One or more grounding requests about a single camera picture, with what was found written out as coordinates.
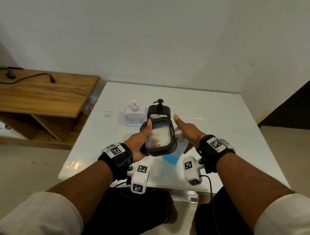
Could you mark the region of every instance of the white soap dispenser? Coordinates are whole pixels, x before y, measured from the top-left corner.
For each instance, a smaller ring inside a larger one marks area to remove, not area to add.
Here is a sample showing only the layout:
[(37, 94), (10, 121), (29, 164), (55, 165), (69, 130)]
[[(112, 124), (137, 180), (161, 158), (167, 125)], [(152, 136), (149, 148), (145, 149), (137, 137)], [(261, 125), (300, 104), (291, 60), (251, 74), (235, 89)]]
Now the white soap dispenser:
[(124, 110), (124, 122), (127, 126), (138, 126), (147, 121), (147, 108), (132, 100), (132, 105), (128, 105)]

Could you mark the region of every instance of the black pump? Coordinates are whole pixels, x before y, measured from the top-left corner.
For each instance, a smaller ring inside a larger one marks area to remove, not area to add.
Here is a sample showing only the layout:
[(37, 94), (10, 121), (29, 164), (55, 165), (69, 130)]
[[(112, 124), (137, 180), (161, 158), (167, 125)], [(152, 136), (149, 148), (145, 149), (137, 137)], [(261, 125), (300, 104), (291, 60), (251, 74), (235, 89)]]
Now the black pump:
[(170, 108), (163, 105), (164, 100), (158, 99), (148, 108), (148, 119), (156, 119), (161, 117), (171, 118)]

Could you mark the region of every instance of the soap dispenser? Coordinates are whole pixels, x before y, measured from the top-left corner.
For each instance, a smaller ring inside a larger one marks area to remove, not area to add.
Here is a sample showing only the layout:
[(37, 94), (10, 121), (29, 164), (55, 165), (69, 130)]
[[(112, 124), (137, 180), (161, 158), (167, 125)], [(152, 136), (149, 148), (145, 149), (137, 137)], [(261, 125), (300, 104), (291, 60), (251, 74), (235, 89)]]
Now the soap dispenser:
[(147, 121), (147, 109), (145, 106), (137, 103), (137, 100), (132, 100), (132, 105), (128, 105), (124, 109), (124, 122), (127, 126), (141, 125)]
[(154, 103), (158, 103), (157, 105), (151, 105), (148, 108), (148, 119), (156, 119), (156, 118), (162, 118), (162, 117), (167, 117), (171, 118), (170, 114), (170, 108), (168, 106), (163, 105), (164, 100), (158, 99)]

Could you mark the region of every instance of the white sleeve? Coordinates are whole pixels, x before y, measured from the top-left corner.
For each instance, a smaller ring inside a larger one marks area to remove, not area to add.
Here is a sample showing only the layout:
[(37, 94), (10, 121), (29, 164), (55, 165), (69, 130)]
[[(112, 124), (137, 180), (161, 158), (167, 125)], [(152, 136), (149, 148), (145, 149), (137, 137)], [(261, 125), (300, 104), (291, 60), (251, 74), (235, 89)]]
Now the white sleeve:
[(254, 234), (310, 234), (310, 199), (294, 193), (275, 200), (257, 220)]
[(39, 192), (0, 220), (0, 234), (79, 235), (83, 220), (76, 207), (60, 194)]

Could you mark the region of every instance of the beige floor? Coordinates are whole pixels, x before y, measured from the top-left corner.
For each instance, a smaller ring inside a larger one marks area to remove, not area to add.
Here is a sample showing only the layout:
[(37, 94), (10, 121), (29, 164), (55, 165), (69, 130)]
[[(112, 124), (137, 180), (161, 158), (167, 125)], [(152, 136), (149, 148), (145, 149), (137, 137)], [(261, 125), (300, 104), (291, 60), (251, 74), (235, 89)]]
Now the beige floor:
[[(292, 189), (310, 197), (310, 130), (261, 127), (271, 151)], [(57, 178), (69, 151), (0, 145), (0, 218), (33, 192), (45, 191)], [(188, 234), (195, 208), (176, 202), (176, 224), (161, 225), (144, 234)]]

